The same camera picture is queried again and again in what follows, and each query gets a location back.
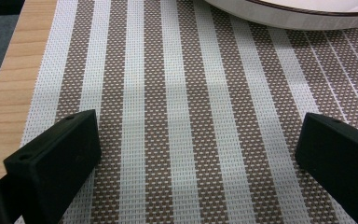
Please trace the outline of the white plate with brown rim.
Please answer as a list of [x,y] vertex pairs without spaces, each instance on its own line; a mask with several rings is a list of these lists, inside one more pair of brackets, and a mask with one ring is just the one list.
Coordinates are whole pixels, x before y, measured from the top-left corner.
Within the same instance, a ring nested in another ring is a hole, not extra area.
[[272,27],[328,31],[358,28],[358,0],[205,0],[241,19]]

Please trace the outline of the dark object on floor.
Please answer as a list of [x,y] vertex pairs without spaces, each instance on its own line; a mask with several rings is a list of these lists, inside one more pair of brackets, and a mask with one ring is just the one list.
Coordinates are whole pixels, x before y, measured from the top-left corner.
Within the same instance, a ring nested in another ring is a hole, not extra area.
[[0,0],[0,16],[19,15],[25,0]]

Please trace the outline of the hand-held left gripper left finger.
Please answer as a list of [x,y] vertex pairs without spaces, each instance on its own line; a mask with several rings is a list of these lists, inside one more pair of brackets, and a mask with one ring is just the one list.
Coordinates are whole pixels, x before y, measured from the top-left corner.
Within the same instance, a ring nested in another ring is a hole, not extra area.
[[96,112],[61,119],[4,159],[9,219],[57,224],[102,155]]

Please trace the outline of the brown white striped woven placemat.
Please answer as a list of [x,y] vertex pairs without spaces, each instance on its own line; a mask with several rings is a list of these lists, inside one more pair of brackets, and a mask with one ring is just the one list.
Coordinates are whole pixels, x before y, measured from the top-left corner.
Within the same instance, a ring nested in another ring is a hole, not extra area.
[[295,149],[309,112],[358,128],[358,28],[57,0],[23,138],[88,109],[102,159],[60,224],[354,224]]

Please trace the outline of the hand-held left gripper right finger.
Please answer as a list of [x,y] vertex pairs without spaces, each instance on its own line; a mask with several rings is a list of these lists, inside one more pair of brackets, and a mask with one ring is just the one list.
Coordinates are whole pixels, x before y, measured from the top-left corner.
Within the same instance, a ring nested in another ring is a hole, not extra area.
[[338,119],[308,113],[295,157],[358,223],[358,129]]

